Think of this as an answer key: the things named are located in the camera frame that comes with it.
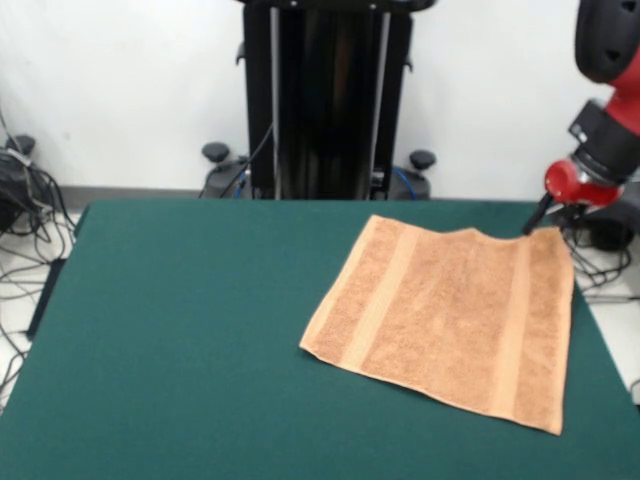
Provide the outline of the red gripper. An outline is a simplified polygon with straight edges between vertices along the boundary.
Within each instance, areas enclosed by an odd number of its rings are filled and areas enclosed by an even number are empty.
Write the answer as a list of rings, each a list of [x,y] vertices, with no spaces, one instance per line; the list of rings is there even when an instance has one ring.
[[[579,225],[586,213],[586,206],[608,206],[619,199],[623,192],[620,186],[603,186],[583,172],[576,163],[562,159],[552,163],[544,177],[546,192],[538,202],[533,214],[525,222],[521,233],[530,235],[545,217],[547,210],[553,225]]]

